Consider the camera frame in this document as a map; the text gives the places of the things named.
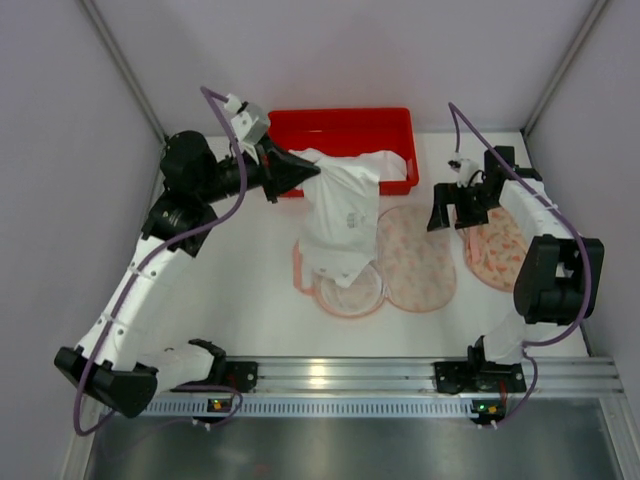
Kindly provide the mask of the white bra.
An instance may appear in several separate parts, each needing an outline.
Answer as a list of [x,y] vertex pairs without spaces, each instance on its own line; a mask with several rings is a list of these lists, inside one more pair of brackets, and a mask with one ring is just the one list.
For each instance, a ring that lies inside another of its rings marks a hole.
[[377,255],[380,184],[404,180],[406,161],[390,150],[347,157],[313,148],[292,153],[320,168],[300,185],[309,202],[298,239],[303,265],[347,288]]

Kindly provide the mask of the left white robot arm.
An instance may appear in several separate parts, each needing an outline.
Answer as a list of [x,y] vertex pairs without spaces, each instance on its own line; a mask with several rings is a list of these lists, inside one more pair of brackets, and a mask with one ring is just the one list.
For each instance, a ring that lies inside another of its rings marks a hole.
[[164,190],[148,213],[122,281],[90,331],[76,346],[60,348],[54,359],[77,389],[76,404],[89,396],[127,418],[141,414],[161,392],[224,381],[226,353],[210,340],[141,351],[147,333],[159,324],[166,295],[222,222],[213,203],[242,200],[254,188],[276,202],[320,172],[268,135],[218,160],[204,135],[191,130],[167,139],[160,169]]

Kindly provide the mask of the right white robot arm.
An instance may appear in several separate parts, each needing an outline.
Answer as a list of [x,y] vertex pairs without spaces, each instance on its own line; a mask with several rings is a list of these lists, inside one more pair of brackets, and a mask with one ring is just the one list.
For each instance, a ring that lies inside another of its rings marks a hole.
[[454,154],[457,178],[434,187],[430,232],[459,232],[465,262],[485,284],[511,293],[513,310],[467,350],[465,376],[515,377],[523,351],[549,345],[537,324],[577,327],[594,310],[604,245],[585,238],[562,216],[541,175],[515,162],[508,146],[487,150],[484,162]]

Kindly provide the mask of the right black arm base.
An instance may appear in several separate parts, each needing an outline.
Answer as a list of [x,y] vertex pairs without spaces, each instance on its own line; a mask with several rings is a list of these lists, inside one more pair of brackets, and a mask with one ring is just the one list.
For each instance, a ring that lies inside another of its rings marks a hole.
[[441,361],[433,364],[438,393],[525,393],[526,381],[520,364],[494,362],[474,364],[465,361]]

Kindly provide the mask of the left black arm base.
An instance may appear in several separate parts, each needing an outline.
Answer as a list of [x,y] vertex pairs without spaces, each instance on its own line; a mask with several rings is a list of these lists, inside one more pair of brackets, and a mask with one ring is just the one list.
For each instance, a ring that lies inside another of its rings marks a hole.
[[255,361],[225,360],[214,364],[213,373],[201,381],[174,387],[172,392],[228,392],[252,391],[258,380],[259,364]]

